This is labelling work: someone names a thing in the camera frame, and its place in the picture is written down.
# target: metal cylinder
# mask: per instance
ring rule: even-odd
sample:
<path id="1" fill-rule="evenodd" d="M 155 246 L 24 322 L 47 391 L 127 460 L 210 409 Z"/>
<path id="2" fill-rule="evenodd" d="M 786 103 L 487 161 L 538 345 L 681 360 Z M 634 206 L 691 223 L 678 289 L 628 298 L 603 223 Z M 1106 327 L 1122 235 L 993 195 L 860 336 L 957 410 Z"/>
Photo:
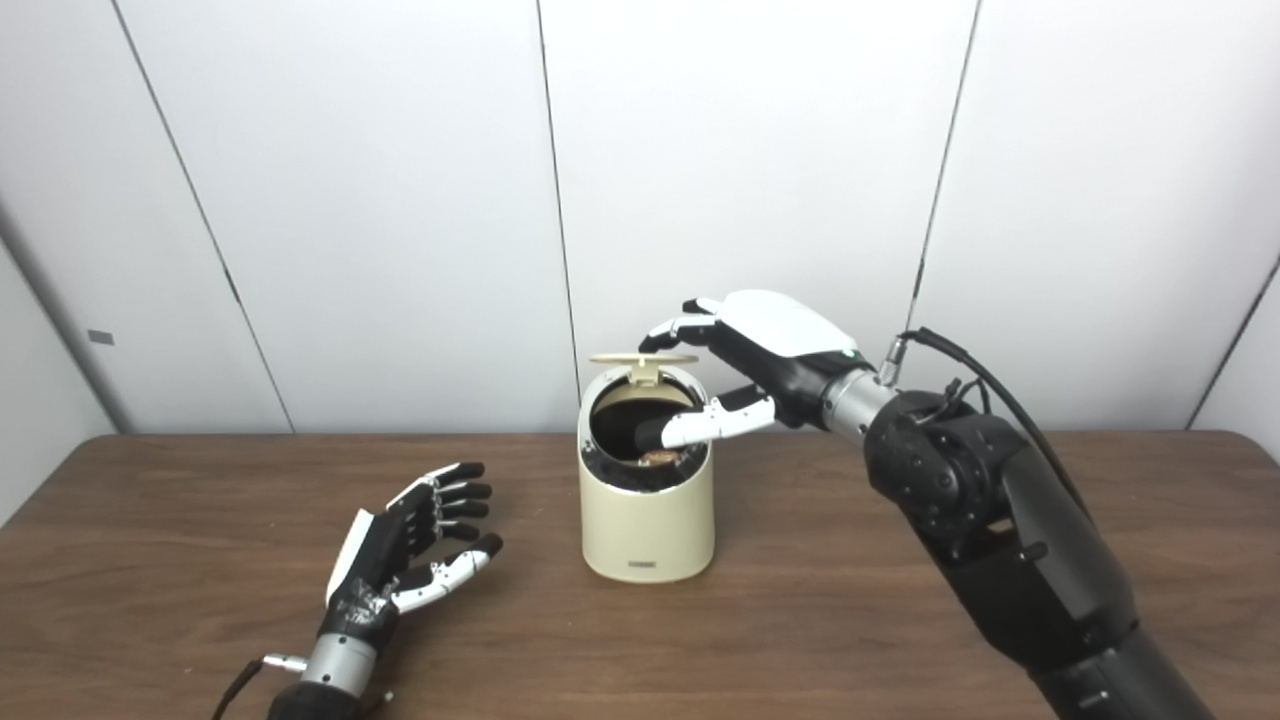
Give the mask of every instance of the metal cylinder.
<path id="1" fill-rule="evenodd" d="M 861 447 L 867 428 L 896 396 L 897 391 L 882 386 L 872 370 L 850 370 L 823 393 L 822 420 L 828 430 Z"/>
<path id="2" fill-rule="evenodd" d="M 302 671 L 302 682 L 317 683 L 360 697 L 374 674 L 378 651 L 366 642 L 340 633 L 325 633 Z"/>

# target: robot finger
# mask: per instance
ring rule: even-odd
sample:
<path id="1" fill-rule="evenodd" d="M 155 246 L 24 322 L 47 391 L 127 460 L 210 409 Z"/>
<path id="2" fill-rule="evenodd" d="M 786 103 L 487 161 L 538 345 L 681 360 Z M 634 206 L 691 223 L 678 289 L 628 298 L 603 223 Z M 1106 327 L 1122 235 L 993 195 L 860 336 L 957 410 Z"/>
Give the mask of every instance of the robot finger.
<path id="1" fill-rule="evenodd" d="M 399 575 L 392 602 L 402 614 L 430 605 L 474 578 L 500 550 L 502 538 L 489 533 L 447 562 L 412 568 Z"/>
<path id="2" fill-rule="evenodd" d="M 448 468 L 431 470 L 428 475 L 435 478 L 436 484 L 447 486 L 458 480 L 474 480 L 484 475 L 484 462 L 454 462 Z"/>
<path id="3" fill-rule="evenodd" d="M 700 410 L 640 423 L 635 441 L 640 450 L 685 447 L 695 442 L 736 437 L 767 428 L 777 419 L 773 398 L 755 386 L 713 397 Z"/>
<path id="4" fill-rule="evenodd" d="M 428 487 L 434 491 L 442 486 L 453 487 L 457 484 L 466 484 L 461 483 L 461 480 L 468 480 L 481 475 L 484 475 L 483 462 L 454 462 L 453 465 L 438 468 L 410 483 L 407 488 L 402 489 L 399 495 L 393 497 L 392 501 L 387 503 L 387 509 L 392 510 L 397 502 L 408 496 L 411 492 L 417 492 L 417 488 Z"/>
<path id="5" fill-rule="evenodd" d="M 480 537 L 480 528 L 457 520 L 440 520 L 436 528 L 436 534 L 442 538 L 475 541 Z"/>
<path id="6" fill-rule="evenodd" d="M 440 506 L 440 518 L 488 518 L 489 503 L 479 500 L 457 500 Z"/>
<path id="7" fill-rule="evenodd" d="M 721 305 L 719 300 L 712 300 L 710 297 L 695 297 L 692 300 L 686 300 L 680 309 L 689 314 L 714 315 L 719 313 Z"/>
<path id="8" fill-rule="evenodd" d="M 716 331 L 716 322 L 714 315 L 687 315 L 667 320 L 640 341 L 640 352 L 671 350 L 681 342 L 705 346 Z"/>
<path id="9" fill-rule="evenodd" d="M 440 502 L 453 502 L 456 500 L 489 500 L 493 496 L 493 487 L 485 483 L 453 483 L 436 491 Z"/>

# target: black finger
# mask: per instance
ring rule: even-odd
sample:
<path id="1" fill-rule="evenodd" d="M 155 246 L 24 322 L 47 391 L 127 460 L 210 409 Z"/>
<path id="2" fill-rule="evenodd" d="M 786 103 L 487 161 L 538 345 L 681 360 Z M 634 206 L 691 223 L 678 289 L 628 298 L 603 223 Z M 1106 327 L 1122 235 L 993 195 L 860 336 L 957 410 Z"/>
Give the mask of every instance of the black finger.
<path id="1" fill-rule="evenodd" d="M 454 500 L 489 500 L 493 496 L 493 486 L 484 483 L 453 483 L 444 486 L 436 495 L 443 502 Z"/>
<path id="2" fill-rule="evenodd" d="M 708 310 L 707 307 L 703 307 L 698 302 L 698 300 L 699 300 L 698 297 L 695 297 L 692 300 L 686 300 L 685 304 L 680 306 L 680 309 L 682 311 L 685 311 L 685 313 L 695 313 L 695 314 L 699 314 L 699 315 L 710 315 L 712 311 Z"/>
<path id="3" fill-rule="evenodd" d="M 657 352 L 658 350 L 671 350 L 681 342 L 705 347 L 712 341 L 717 324 L 677 324 L 673 332 L 646 336 L 640 341 L 640 352 Z"/>
<path id="4" fill-rule="evenodd" d="M 488 518 L 489 503 L 479 500 L 460 500 L 440 506 L 440 518 Z"/>
<path id="5" fill-rule="evenodd" d="M 454 523 L 452 520 L 443 520 L 439 525 L 440 537 L 474 541 L 480 538 L 480 528 L 475 525 L 467 525 L 466 523 Z"/>
<path id="6" fill-rule="evenodd" d="M 470 550 L 475 550 L 488 555 L 489 557 L 493 557 L 498 555 L 499 550 L 502 550 L 502 544 L 503 544 L 502 538 L 497 533 L 489 533 L 485 537 L 477 539 L 476 542 L 468 544 L 466 550 L 460 550 L 453 555 L 447 556 L 440 562 L 443 562 L 444 565 L 453 565 L 454 560 L 457 560 L 458 557 L 462 556 L 463 552 L 467 552 Z"/>
<path id="7" fill-rule="evenodd" d="M 676 338 L 671 333 L 663 333 L 659 336 L 646 336 L 644 340 L 640 341 L 640 347 L 637 347 L 636 350 L 639 352 L 652 354 L 652 352 L 658 352 L 659 350 L 671 350 L 677 345 L 680 345 L 678 338 Z"/>
<path id="8" fill-rule="evenodd" d="M 484 462 L 458 462 L 456 466 L 435 477 L 440 484 L 457 480 L 470 480 L 484 475 Z"/>

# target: cream trash can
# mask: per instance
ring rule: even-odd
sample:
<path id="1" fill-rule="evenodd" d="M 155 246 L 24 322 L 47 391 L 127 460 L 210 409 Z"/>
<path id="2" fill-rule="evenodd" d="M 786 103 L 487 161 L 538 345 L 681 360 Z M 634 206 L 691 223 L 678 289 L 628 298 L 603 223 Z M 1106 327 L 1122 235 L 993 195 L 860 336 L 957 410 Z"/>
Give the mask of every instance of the cream trash can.
<path id="1" fill-rule="evenodd" d="M 669 583 L 703 571 L 716 551 L 712 446 L 644 454 L 640 423 L 701 407 L 707 391 L 675 365 L 682 355 L 596 355 L 614 364 L 586 387 L 577 421 L 582 557 L 627 583 Z"/>

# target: black cable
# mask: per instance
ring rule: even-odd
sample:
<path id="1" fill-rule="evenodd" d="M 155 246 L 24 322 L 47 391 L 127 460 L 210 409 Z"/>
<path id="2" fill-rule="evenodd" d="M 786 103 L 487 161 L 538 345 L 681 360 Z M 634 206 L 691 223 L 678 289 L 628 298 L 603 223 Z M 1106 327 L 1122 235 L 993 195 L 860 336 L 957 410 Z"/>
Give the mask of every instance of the black cable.
<path id="1" fill-rule="evenodd" d="M 257 671 L 261 669 L 262 669 L 261 657 L 256 657 L 248 661 L 248 665 L 246 665 L 244 669 L 241 670 L 239 675 L 236 675 L 236 679 L 232 680 L 232 684 L 227 687 L 227 692 L 223 693 L 223 701 L 218 703 L 218 710 L 214 710 L 214 720 L 221 720 L 223 712 L 227 712 L 227 706 L 229 706 L 232 701 L 236 700 L 236 696 L 238 696 L 239 692 L 244 689 L 244 685 L 247 685 L 248 682 L 253 679 L 253 675 L 257 675 Z"/>
<path id="2" fill-rule="evenodd" d="M 1059 460 L 1057 454 L 1053 452 L 1053 447 L 1050 446 L 1047 439 L 1044 439 L 1044 433 L 1039 430 L 1039 428 L 1036 425 L 1036 421 L 1032 420 L 1030 415 L 1027 414 L 1027 410 L 1024 410 L 1023 406 L 1014 398 L 1012 393 L 1010 393 L 1009 389 L 1005 388 L 1005 386 L 1002 386 L 1000 380 L 996 379 L 996 375 L 991 374 L 991 370 L 984 368 L 982 363 L 978 363 L 972 355 L 969 355 L 969 351 L 951 342 L 950 340 L 940 336 L 938 333 L 931 331 L 929 328 L 920 328 L 918 331 L 906 331 L 899 337 L 937 350 L 938 352 L 946 355 L 947 357 L 955 360 L 956 363 L 960 363 L 965 368 L 969 368 L 969 370 L 972 370 L 973 374 L 978 375 L 980 380 L 991 386 L 991 389 L 992 392 L 996 393 L 996 397 L 1004 401 L 1004 404 L 1009 407 L 1009 411 L 1014 414 L 1014 418 L 1018 419 L 1018 423 L 1021 424 L 1023 429 L 1027 430 L 1027 434 L 1030 436 L 1032 442 L 1036 443 L 1036 447 L 1041 451 L 1041 455 L 1044 456 L 1044 460 L 1048 462 L 1050 468 L 1053 469 L 1053 473 L 1057 475 L 1057 479 L 1062 484 L 1062 488 L 1066 489 L 1066 493 L 1071 496 L 1071 500 L 1074 500 L 1075 503 L 1080 507 L 1080 511 L 1084 512 L 1084 516 L 1092 520 L 1089 510 L 1084 506 L 1084 500 L 1080 497 L 1080 492 L 1075 488 L 1075 483 L 1071 482 L 1071 477 L 1066 473 L 1066 468 L 1062 466 L 1062 461 Z"/>
<path id="3" fill-rule="evenodd" d="M 960 388 L 960 393 L 956 395 L 955 402 L 963 401 L 964 396 L 969 395 L 969 391 L 974 387 L 977 387 L 978 392 L 982 395 L 982 414 L 991 415 L 991 395 L 987 392 L 987 383 L 982 382 L 982 378 L 965 383 L 965 386 Z"/>

